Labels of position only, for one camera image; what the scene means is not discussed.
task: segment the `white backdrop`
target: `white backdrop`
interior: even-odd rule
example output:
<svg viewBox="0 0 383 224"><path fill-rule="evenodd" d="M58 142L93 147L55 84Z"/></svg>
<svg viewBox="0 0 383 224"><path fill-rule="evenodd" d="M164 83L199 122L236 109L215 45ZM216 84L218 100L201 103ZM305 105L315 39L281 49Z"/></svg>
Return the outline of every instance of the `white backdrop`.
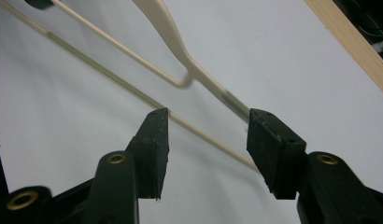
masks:
<svg viewBox="0 0 383 224"><path fill-rule="evenodd" d="M247 125L201 84L176 90L70 19L8 1L24 14L245 156ZM177 77L185 69L131 1L66 0ZM383 192L383 93L303 1L166 0L191 56L247 106L276 114L307 152L340 156ZM59 194L123 150L152 108L0 8L0 153L10 190ZM140 223L298 223L261 176L169 122L160 202Z"/></svg>

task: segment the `wooden edge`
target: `wooden edge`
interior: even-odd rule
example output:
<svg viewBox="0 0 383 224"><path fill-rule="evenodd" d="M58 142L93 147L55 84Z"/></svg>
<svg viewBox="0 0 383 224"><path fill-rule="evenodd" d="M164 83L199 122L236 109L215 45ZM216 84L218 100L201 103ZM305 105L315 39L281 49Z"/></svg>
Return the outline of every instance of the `wooden edge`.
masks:
<svg viewBox="0 0 383 224"><path fill-rule="evenodd" d="M332 35L383 91L383 59L369 45L333 0L305 0Z"/></svg>

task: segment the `hanger bar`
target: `hanger bar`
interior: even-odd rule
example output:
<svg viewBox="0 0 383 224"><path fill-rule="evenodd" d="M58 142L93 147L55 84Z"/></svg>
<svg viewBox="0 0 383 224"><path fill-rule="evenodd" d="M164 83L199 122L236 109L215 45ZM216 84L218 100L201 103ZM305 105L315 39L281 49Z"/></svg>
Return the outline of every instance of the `hanger bar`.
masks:
<svg viewBox="0 0 383 224"><path fill-rule="evenodd" d="M152 108L163 108L162 104L155 101L148 95L146 95L141 90L137 89L121 77L117 76L116 74L109 71L107 68L105 68L100 63L96 62L95 60L91 59L78 49L74 48L64 40L62 40L59 36L55 35L54 33L51 33L50 31L44 29L42 26L37 24L36 22L32 21L25 15L23 15L19 10L17 10L15 7L11 6L9 3L7 3L4 0L0 0L0 6L3 7L6 11L11 13L13 16L18 18L20 21L24 22L26 25L31 27L33 30L37 31L39 34L45 36L48 40L55 43L57 46L61 47L83 63L86 63L88 66L102 74L103 76L109 78L116 84L120 85L122 88L130 92L133 96L143 101L145 104L151 106ZM168 118L170 118L172 121L174 121L176 124L181 126L182 128L188 130L189 132L195 134L196 136L200 137L204 141L206 141L209 145L216 147L226 155L232 157L233 159L241 162L245 166L247 166L249 169L253 170L256 173L259 173L259 170L256 168L256 166L249 161L248 159L244 158L243 156L239 155L238 153L234 152L231 148L225 146L222 142L218 141L217 139L213 138L212 136L208 135L207 133L203 132L202 130L194 127L191 125L188 121L177 115L176 113L169 110Z"/></svg>
<svg viewBox="0 0 383 224"><path fill-rule="evenodd" d="M192 84L192 77L190 74L187 74L182 81L177 81L173 77L169 76L166 74L163 70L160 68L156 67L152 63L148 62L145 60L142 56L138 55L137 53L133 52L132 50L128 49L125 47L121 42L113 38L112 36L108 35L101 29L99 29L97 26L92 24L90 21L87 19L83 18L79 14L77 14L76 11L74 11L72 8L68 7L64 3L60 1L55 1L53 0L52 3L57 6L60 10L68 14L70 17L72 17L74 20L80 22L90 30L92 30L94 33L97 35L101 36L107 43L111 44L113 47L116 49L120 50L133 60L135 60L137 63L141 64L142 66L146 67L150 72L156 74L157 76L161 77L164 79L166 82L169 84L177 87L177 88L186 88Z"/></svg>

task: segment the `screw hole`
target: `screw hole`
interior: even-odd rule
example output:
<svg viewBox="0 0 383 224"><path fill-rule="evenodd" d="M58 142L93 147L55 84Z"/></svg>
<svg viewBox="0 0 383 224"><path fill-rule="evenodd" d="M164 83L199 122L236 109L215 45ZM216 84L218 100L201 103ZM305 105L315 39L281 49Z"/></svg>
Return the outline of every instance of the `screw hole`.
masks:
<svg viewBox="0 0 383 224"><path fill-rule="evenodd" d="M16 195L7 203L7 209L12 211L20 210L34 203L37 197L38 197L38 194L36 191L28 190L28 191L22 192Z"/></svg>
<svg viewBox="0 0 383 224"><path fill-rule="evenodd" d="M119 164L125 161L125 156L121 154L114 154L107 161L111 164Z"/></svg>
<svg viewBox="0 0 383 224"><path fill-rule="evenodd" d="M324 154L318 155L317 159L329 165L336 165L338 163L337 159L335 159L334 157Z"/></svg>

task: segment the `beige hanger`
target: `beige hanger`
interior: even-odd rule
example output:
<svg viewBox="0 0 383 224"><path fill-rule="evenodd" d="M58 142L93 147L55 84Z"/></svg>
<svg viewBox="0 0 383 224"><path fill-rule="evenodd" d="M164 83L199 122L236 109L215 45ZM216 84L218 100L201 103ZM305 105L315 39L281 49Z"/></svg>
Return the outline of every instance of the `beige hanger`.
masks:
<svg viewBox="0 0 383 224"><path fill-rule="evenodd" d="M163 1L147 1L147 0L134 0L134 2L141 8L141 10L145 13L145 15L150 19L150 21L156 20L162 20L162 23L154 22L153 26L156 28L156 30L159 32L160 36L168 46L168 48L171 49L173 54L179 59L179 61L187 68L188 75L182 80L177 81L174 78L167 75L165 72L154 66L153 64L147 62L144 58L137 55L130 49L123 46L119 41L115 40L110 35L104 33L99 28L97 28L95 25L90 23L89 21L82 18L79 14L77 14L75 11L73 11L71 8L67 7L63 3L61 3L58 0L52 0L52 3L65 11L67 14L69 14L72 18L75 20L81 22L83 25L89 27L94 32L96 32L98 35L100 35L104 40L112 44L117 49L121 50L131 58L133 58L138 63L142 64L148 70L153 72L154 74L158 75L168 83L172 84L175 87L178 88L184 88L191 84L192 80L195 78L199 80L204 86L206 86L220 101L222 101L224 104L226 104L229 108L231 108L238 117L240 117L242 120L244 120L246 123L248 123L248 108L243 105L240 101L238 101L232 94L230 94L229 91L225 90L213 77L211 77L207 72L201 68L200 65L198 65L192 57L189 55L188 51L183 45L183 42L180 38L180 35L178 33L177 27L175 26L174 21L172 20L171 15L169 14L168 10L166 9L165 5L163 4ZM35 21L32 21L25 15L23 15L19 10L8 4L4 0L0 0L0 6L2 6L4 9L6 9L9 13L11 13L13 16L30 26L32 29L37 31L39 34L45 36L47 39L61 47L62 49L66 50L68 53L72 54L74 57L78 58L82 62L86 63L88 66L92 67L105 77L108 77L115 83L119 84L121 87L126 89L128 92L130 92L135 97L139 98L141 101L146 103L147 105L150 105L153 108L163 108L162 104L158 103L148 95L146 95L144 92L140 91L121 77L117 76L116 74L112 73L108 69L106 69L103 65L100 63L94 61L78 49L74 48L73 46L66 43L64 40L62 40L59 36L55 35L54 33L46 30L39 24L37 24ZM235 160L241 162L242 164L246 165L251 170L258 172L258 169L256 168L255 164L253 164L250 160L240 156L236 152L234 152L229 147L225 146L223 143L218 141L217 139L214 139L212 136L208 135L207 133L197 129L196 127L192 126L188 121L181 118L177 114L175 114L172 111L169 111L168 116L172 121L180 125L181 127L185 128L189 132L195 134L196 136L202 138L204 141L208 142L208 144L212 145L213 147L218 148L228 156L234 158Z"/></svg>

